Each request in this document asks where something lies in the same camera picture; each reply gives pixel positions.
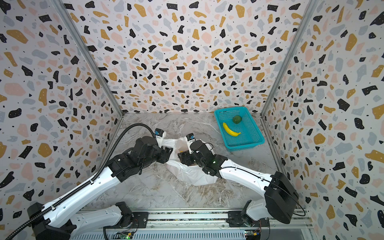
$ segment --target blue basket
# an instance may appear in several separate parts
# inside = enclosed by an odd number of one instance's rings
[[[232,118],[236,115],[242,117],[242,121],[238,124],[232,121]],[[253,148],[265,142],[260,129],[246,107],[218,109],[215,111],[215,117],[228,151]],[[231,130],[241,132],[241,134],[237,137],[229,135],[223,127],[224,122]]]

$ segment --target plastic bag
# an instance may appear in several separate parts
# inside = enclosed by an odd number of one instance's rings
[[[217,181],[216,176],[205,174],[198,165],[187,166],[180,162],[177,154],[188,150],[187,141],[185,141],[184,138],[164,139],[162,144],[173,148],[172,154],[167,162],[167,169],[173,173],[178,180],[195,186],[212,184]]]

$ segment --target green fruit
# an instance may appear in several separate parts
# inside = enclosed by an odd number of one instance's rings
[[[233,121],[234,123],[236,123],[236,124],[240,123],[241,120],[242,120],[242,118],[241,118],[239,115],[234,116],[234,117],[232,118],[232,121]]]

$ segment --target yellow banana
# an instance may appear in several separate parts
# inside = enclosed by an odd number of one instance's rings
[[[228,125],[224,122],[223,123],[224,130],[231,136],[237,137],[241,132],[233,132]]]

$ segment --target patterned wall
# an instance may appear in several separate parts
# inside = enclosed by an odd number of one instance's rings
[[[0,238],[87,179],[117,114],[49,1],[0,0]],[[27,227],[18,239],[31,239]]]
[[[383,1],[319,1],[266,116],[319,239],[384,239]]]
[[[257,112],[308,1],[64,2],[124,112]]]

